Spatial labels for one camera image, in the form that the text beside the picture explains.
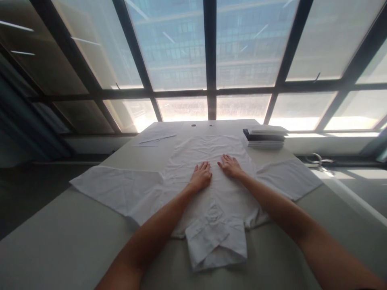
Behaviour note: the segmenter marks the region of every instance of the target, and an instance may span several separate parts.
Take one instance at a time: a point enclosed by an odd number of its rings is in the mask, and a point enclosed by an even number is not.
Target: forearm
[[[119,256],[129,259],[130,264],[136,269],[145,271],[170,238],[196,192],[197,189],[188,184],[179,195],[163,206],[136,231]]]
[[[251,192],[254,198],[295,242],[299,242],[312,230],[323,229],[302,209],[281,194],[256,181],[246,173],[237,179]]]

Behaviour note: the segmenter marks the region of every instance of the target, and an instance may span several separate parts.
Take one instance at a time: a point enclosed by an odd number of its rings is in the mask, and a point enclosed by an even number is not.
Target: table
[[[242,138],[248,124],[256,121],[184,122],[178,136],[159,147],[132,147],[130,141],[101,165],[161,171],[177,139]],[[246,150],[258,166],[295,158],[285,148]],[[387,233],[377,222],[365,219],[325,185],[298,204],[366,266],[386,274],[381,266],[387,258]],[[123,216],[69,188],[0,241],[0,289],[92,289],[132,233],[133,225]],[[145,274],[142,289],[318,289],[297,246],[277,225],[253,229],[246,239],[246,263],[200,273],[191,270],[186,241],[171,239]]]

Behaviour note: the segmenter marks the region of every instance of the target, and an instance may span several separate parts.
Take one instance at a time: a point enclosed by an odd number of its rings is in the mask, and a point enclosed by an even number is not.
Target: glass window
[[[386,91],[352,91],[325,130],[372,129],[387,114]]]
[[[385,0],[314,0],[287,81],[339,79]]]
[[[24,78],[13,68],[13,66],[0,54],[0,71],[7,80],[19,90],[24,96],[32,97],[37,93],[24,80]]]
[[[0,1],[0,42],[45,94],[87,93],[28,0]]]
[[[218,96],[216,119],[256,119],[258,123],[263,124],[270,96],[270,94]]]
[[[207,97],[156,99],[163,121],[208,120]]]
[[[121,132],[140,133],[157,122],[150,99],[104,100],[104,103]]]
[[[387,83],[387,39],[356,83]]]
[[[52,2],[103,89],[143,87],[111,0]]]
[[[58,134],[71,133],[71,131],[65,126],[65,124],[63,124],[63,122],[48,106],[43,103],[33,103],[33,106],[46,120],[46,122],[54,129],[55,132]]]
[[[113,133],[94,101],[54,102],[80,134]]]
[[[216,85],[274,86],[298,0],[217,0]]]
[[[279,94],[269,125],[289,131],[314,130],[337,92]]]
[[[125,2],[153,90],[205,89],[203,1]]]

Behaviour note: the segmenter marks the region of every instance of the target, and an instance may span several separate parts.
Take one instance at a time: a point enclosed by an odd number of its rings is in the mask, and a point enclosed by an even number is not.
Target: floor
[[[70,187],[91,165],[0,169],[0,240]]]

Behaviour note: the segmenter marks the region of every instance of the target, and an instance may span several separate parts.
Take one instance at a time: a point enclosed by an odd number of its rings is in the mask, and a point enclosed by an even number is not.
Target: wall
[[[65,141],[78,154],[110,154],[130,139],[131,137],[67,137]]]
[[[28,152],[0,130],[0,168],[11,168],[31,159]]]
[[[293,154],[318,153],[320,155],[355,155],[377,133],[289,134],[285,147]]]
[[[311,152],[323,155],[358,154],[377,133],[290,134],[285,147],[293,154]],[[131,140],[131,137],[67,137],[67,143],[78,154],[110,154]]]

